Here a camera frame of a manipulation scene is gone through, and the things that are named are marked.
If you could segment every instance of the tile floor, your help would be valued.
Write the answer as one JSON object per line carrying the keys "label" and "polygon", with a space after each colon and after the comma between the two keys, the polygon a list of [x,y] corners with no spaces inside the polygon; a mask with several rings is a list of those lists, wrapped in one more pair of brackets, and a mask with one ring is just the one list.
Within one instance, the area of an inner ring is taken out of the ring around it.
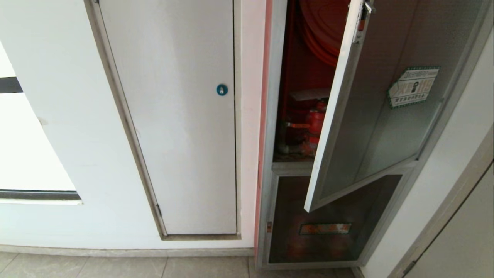
{"label": "tile floor", "polygon": [[0,278],[354,278],[350,269],[256,271],[252,257],[98,258],[0,252]]}

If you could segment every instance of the blue lock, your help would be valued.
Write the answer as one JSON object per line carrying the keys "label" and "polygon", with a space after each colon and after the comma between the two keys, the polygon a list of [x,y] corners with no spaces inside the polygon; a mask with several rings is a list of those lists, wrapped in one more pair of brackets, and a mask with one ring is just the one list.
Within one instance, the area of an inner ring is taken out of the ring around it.
{"label": "blue lock", "polygon": [[220,84],[216,87],[216,92],[218,95],[226,95],[228,93],[228,87],[225,84]]}

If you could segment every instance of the sign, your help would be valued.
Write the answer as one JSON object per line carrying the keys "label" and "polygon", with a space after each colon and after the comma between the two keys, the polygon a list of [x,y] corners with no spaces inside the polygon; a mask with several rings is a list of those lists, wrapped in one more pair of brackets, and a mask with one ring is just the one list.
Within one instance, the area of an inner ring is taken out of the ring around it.
{"label": "sign", "polygon": [[347,234],[352,227],[351,223],[330,223],[330,224],[302,224],[299,235],[314,234]]}
{"label": "sign", "polygon": [[440,67],[410,67],[389,88],[391,109],[426,101]]}

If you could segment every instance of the glass cabinet door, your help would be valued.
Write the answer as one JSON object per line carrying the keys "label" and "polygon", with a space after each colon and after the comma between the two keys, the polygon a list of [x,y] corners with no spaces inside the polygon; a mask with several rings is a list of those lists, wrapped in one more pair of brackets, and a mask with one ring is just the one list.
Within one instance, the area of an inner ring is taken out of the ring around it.
{"label": "glass cabinet door", "polygon": [[[351,1],[306,211],[419,158],[469,52],[485,3]],[[394,106],[388,90],[411,67],[433,68],[437,76],[425,101]]]}

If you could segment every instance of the metal door frame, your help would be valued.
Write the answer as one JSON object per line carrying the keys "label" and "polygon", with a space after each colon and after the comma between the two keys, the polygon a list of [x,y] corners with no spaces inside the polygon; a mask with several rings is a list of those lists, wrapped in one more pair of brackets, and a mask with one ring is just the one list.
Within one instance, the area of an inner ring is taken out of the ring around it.
{"label": "metal door frame", "polygon": [[430,221],[422,230],[415,242],[410,246],[399,263],[395,266],[388,277],[405,276],[427,251],[427,248],[434,242],[436,237],[442,232],[449,220],[461,207],[475,186],[482,180],[493,164],[493,126],[487,132],[472,159],[465,167],[461,176],[454,184],[451,191],[442,202],[441,206],[434,213]]}
{"label": "metal door frame", "polygon": [[[262,171],[262,180],[260,188],[260,210],[259,210],[259,225],[257,228],[258,241],[257,241],[257,257],[255,259],[256,267],[263,269],[302,269],[302,268],[315,268],[315,267],[335,267],[334,264],[326,264],[324,266],[321,265],[306,265],[296,263],[296,264],[283,264],[280,266],[276,266],[276,264],[267,265],[264,262],[264,257],[266,251],[269,252],[269,245],[266,245],[266,226],[268,219],[270,219],[271,215],[271,202],[272,202],[272,190],[273,187],[277,186],[276,173],[273,172],[272,169],[276,169],[279,167],[279,164],[273,162],[273,154],[275,147],[275,132],[276,132],[276,122],[277,122],[277,110],[278,110],[278,95],[280,89],[280,76],[281,76],[281,67],[282,67],[282,54],[283,54],[283,44],[285,38],[285,22],[287,15],[287,0],[267,0],[267,2],[272,3],[272,23],[270,24],[271,29],[266,30],[266,32],[270,32],[271,40],[269,42],[269,52],[264,53],[265,55],[269,55],[268,64],[265,69],[267,69],[267,83],[268,83],[268,91],[266,98],[266,106],[261,109],[266,109],[266,124],[264,128],[264,145],[260,146],[264,149],[263,156],[263,167],[260,169]],[[477,21],[474,24],[470,37],[467,41],[467,45],[464,50],[460,61],[458,63],[458,67],[456,71],[459,72],[458,78],[455,81],[452,81],[450,86],[452,86],[452,91],[449,97],[445,100],[442,111],[438,115],[438,119],[434,124],[434,127],[431,129],[430,134],[428,135],[428,139],[424,143],[424,146],[418,156],[417,160],[414,160],[415,164],[410,173],[407,174],[407,181],[403,182],[403,184],[399,185],[400,188],[397,188],[395,191],[388,207],[386,208],[385,213],[381,217],[378,226],[375,228],[371,238],[369,239],[367,245],[365,246],[362,254],[360,255],[358,265],[365,265],[374,250],[377,248],[380,240],[384,236],[384,233],[387,231],[389,225],[393,221],[396,216],[399,208],[405,201],[409,191],[411,190],[413,184],[418,178],[422,168],[424,167],[427,159],[434,146],[436,145],[439,137],[441,136],[444,128],[446,127],[446,123],[448,122],[451,114],[453,113],[456,104],[458,103],[461,94],[463,93],[466,84],[468,83],[470,76],[473,72],[475,65],[480,57],[482,49],[486,43],[486,40],[489,36],[489,33],[492,28],[492,20],[493,20],[493,0],[487,0],[483,4],[483,8],[481,10],[484,11],[483,14],[479,15]],[[301,164],[298,163],[289,163],[286,166],[286,170],[291,169],[290,171],[297,171],[296,169],[300,167]]]}

